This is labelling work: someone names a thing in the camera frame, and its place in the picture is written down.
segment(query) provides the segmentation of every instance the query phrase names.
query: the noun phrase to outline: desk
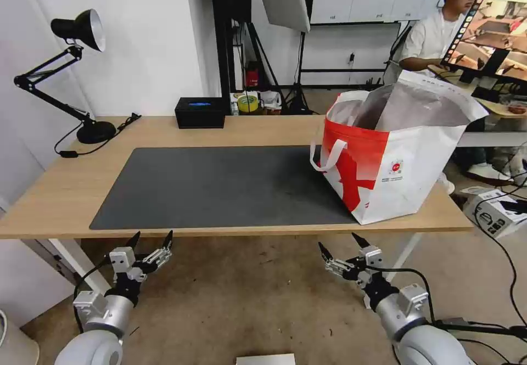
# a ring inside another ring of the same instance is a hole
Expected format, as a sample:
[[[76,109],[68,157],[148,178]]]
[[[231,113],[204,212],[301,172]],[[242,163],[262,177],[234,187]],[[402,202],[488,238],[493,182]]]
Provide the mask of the desk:
[[[124,117],[104,117],[115,124]],[[75,270],[85,274],[93,263],[75,238],[131,237],[135,230],[93,231],[95,214],[138,147],[221,147],[244,145],[304,145],[322,134],[324,116],[229,116],[224,129],[179,130],[175,117],[143,117],[96,153],[77,159],[58,158],[0,220],[0,239],[50,239]],[[93,146],[75,143],[76,150]],[[143,232],[144,237],[174,236],[301,235],[349,231],[368,232],[467,232],[472,224],[435,186],[419,213],[369,225],[333,224],[267,227],[185,228],[166,227]],[[413,238],[415,245],[419,236]],[[99,273],[87,283],[99,291],[108,288]]]
[[[428,66],[435,75],[441,74],[445,78],[444,81],[455,85],[468,93],[474,92],[476,84],[474,81],[470,84],[461,82],[459,77],[461,76],[461,70],[457,72],[445,72],[445,69],[438,66]],[[512,114],[502,104],[489,102],[475,98],[483,107],[485,107],[491,115],[499,119],[527,119],[527,113],[523,114]],[[525,132],[466,132],[459,140],[458,147],[517,147],[522,145],[527,140],[527,133]]]

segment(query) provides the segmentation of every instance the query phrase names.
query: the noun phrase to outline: desk lamp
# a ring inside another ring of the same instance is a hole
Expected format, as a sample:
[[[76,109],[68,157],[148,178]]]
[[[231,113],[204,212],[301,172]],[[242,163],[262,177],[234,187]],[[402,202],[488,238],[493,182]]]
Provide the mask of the desk lamp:
[[[105,37],[103,25],[100,22],[97,11],[94,9],[86,10],[80,13],[74,20],[53,19],[51,21],[51,31],[57,37],[63,38],[66,44],[71,46],[54,58],[35,67],[33,70],[15,77],[15,85],[80,120],[82,127],[77,131],[77,139],[79,139],[79,142],[83,144],[96,144],[113,138],[116,134],[116,129],[113,124],[95,121],[90,118],[89,113],[62,103],[36,87],[39,82],[44,81],[46,78],[81,60],[82,50],[84,48],[77,44],[77,40],[82,41],[97,51],[104,51]],[[56,69],[40,71],[49,64],[67,55],[71,55],[73,59]]]

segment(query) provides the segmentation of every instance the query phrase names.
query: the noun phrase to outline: bag handle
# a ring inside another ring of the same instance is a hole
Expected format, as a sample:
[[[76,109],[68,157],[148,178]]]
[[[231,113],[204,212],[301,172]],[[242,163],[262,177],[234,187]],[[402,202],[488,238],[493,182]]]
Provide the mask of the bag handle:
[[[326,165],[318,167],[315,161],[313,161],[313,158],[315,157],[315,142],[313,141],[311,142],[311,146],[310,146],[309,162],[311,163],[311,166],[313,166],[313,169],[315,169],[316,171],[326,172],[337,164],[337,161],[340,158],[340,154],[342,153],[342,150],[344,148],[347,148],[347,142],[337,139],[335,141],[335,144],[333,144],[331,152],[329,153],[329,157],[328,157],[328,160],[326,161]]]

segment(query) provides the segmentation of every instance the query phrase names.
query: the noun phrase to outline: lamp base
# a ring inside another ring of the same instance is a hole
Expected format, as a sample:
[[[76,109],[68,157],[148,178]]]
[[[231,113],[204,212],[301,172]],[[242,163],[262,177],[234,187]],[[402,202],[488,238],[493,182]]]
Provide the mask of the lamp base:
[[[89,121],[84,122],[77,131],[77,139],[82,144],[97,144],[113,138],[116,132],[117,130],[112,123]]]

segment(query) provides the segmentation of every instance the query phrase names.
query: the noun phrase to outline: red and white bag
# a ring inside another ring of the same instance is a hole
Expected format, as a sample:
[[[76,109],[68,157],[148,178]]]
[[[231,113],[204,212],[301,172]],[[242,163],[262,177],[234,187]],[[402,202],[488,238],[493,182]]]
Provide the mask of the red and white bag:
[[[468,93],[403,71],[394,85],[341,93],[311,164],[360,224],[419,210],[466,126],[488,115]]]

